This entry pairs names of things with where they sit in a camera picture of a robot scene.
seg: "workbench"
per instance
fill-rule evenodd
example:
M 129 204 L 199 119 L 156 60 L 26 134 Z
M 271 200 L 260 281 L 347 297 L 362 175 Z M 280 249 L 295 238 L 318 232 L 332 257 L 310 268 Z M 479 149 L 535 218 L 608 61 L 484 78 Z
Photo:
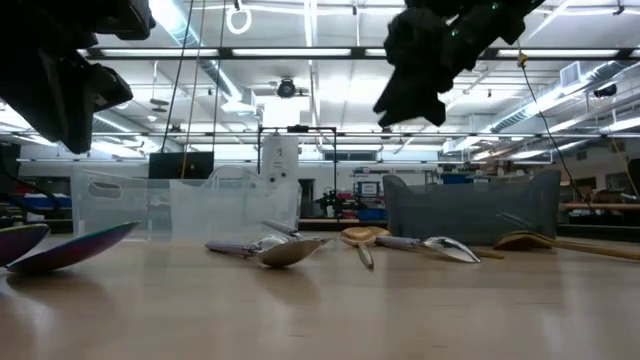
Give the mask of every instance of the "workbench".
M 2 358 L 637 358 L 638 263 L 371 251 L 374 271 L 338 242 L 270 270 L 202 244 L 123 242 L 51 276 L 5 273 Z

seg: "gray plastic bin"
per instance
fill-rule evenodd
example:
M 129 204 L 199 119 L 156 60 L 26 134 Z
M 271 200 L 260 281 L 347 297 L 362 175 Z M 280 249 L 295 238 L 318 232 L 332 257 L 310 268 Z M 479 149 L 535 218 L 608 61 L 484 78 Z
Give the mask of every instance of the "gray plastic bin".
M 555 238 L 560 171 L 544 170 L 526 182 L 407 186 L 383 177 L 388 229 L 396 236 L 448 236 L 468 245 L 492 246 L 522 230 L 497 216 L 507 213 Z

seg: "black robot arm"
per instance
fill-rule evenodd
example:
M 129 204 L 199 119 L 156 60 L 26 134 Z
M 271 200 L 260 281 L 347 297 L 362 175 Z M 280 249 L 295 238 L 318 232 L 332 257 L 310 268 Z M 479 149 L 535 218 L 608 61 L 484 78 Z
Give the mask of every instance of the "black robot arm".
M 525 30 L 524 17 L 543 2 L 406 0 L 407 9 L 391 21 L 384 42 L 395 69 L 373 108 L 384 113 L 378 124 L 423 117 L 442 125 L 445 106 L 438 93 L 451 90 L 453 79 L 472 70 L 498 38 L 513 44 Z

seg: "wooden spoon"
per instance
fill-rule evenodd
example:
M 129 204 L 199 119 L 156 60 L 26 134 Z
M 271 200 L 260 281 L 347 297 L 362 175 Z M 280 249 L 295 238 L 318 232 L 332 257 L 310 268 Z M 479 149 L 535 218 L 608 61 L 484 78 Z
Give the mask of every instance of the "wooden spoon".
M 586 252 L 596 255 L 613 256 L 623 259 L 640 260 L 640 252 L 614 247 L 587 245 L 575 242 L 565 242 L 552 239 L 531 231 L 515 231 L 503 235 L 496 245 L 496 250 L 528 250 L 532 247 L 559 248 Z
M 375 264 L 369 251 L 369 245 L 373 245 L 376 242 L 376 234 L 373 231 L 363 227 L 347 228 L 340 233 L 340 240 L 347 245 L 356 247 L 364 266 L 373 270 Z

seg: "ceiling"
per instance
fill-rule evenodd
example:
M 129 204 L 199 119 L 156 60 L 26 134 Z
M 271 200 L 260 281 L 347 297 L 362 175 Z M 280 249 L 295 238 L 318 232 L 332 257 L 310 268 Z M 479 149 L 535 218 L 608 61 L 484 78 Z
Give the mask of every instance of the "ceiling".
M 159 14 L 172 0 L 151 0 L 154 17 L 171 16 L 171 12 Z M 619 16 L 615 0 L 549 0 L 526 17 L 527 30 L 521 36 L 523 47 L 636 47 L 640 35 L 630 31 L 640 20 L 640 0 L 622 0 L 626 11 Z M 352 6 L 357 5 L 358 15 Z M 182 2 L 184 13 L 192 2 Z M 223 21 L 223 7 L 233 2 L 207 0 L 193 2 L 191 27 L 200 34 L 202 46 L 208 47 L 380 47 L 387 35 L 387 23 L 404 6 L 397 0 L 317 0 L 317 10 L 305 12 L 304 0 L 245 0 L 243 6 L 251 12 L 252 23 L 246 32 L 233 34 Z M 233 16 L 233 25 L 243 26 L 244 14 Z M 145 41 L 125 42 L 114 36 L 99 36 L 100 47 L 117 48 L 178 48 L 179 44 L 159 25 Z M 509 46 L 502 40 L 494 46 Z M 177 91 L 173 100 L 170 123 L 187 129 L 189 120 L 192 131 L 210 131 L 213 122 L 218 131 L 247 131 L 257 128 L 255 116 L 239 116 L 220 109 L 225 103 L 220 94 L 216 99 L 215 83 L 199 69 L 196 61 L 160 60 L 154 71 L 154 61 L 109 60 L 100 61 L 115 69 L 131 86 L 134 99 L 126 106 L 111 109 L 113 113 L 130 119 L 149 129 L 163 131 L 169 113 L 156 113 L 151 98 L 172 102 L 173 86 Z M 570 61 L 529 61 L 528 79 L 534 91 L 544 89 L 559 78 L 559 71 Z M 261 106 L 274 100 L 274 83 L 283 77 L 291 77 L 305 96 L 297 97 L 296 106 L 301 109 L 302 124 L 312 125 L 308 89 L 311 72 L 316 86 L 315 97 L 319 118 L 317 125 L 336 126 L 345 131 L 379 131 L 378 116 L 372 106 L 384 88 L 393 68 L 383 60 L 220 60 L 222 71 L 238 87 L 252 89 Z M 639 85 L 637 72 L 629 72 L 618 79 L 619 94 L 635 94 Z M 447 104 L 447 122 L 437 129 L 422 119 L 415 119 L 394 127 L 394 131 L 481 131 L 496 116 L 509 109 L 516 109 L 528 101 L 530 92 L 522 76 L 522 70 L 514 61 L 481 61 L 473 71 L 465 71 L 455 79 L 453 90 L 443 94 Z M 584 95 L 575 96 L 561 105 L 546 109 L 545 114 L 554 124 L 569 120 L 587 112 Z M 603 106 L 616 99 L 593 99 L 589 106 Z M 518 131 L 541 132 L 542 123 L 528 121 L 528 126 L 518 124 Z M 412 145 L 441 144 L 442 138 L 419 138 Z M 255 135 L 243 139 L 220 138 L 218 143 L 252 142 Z M 380 142 L 374 139 L 351 139 L 354 142 Z M 198 137 L 191 143 L 211 143 L 210 138 Z

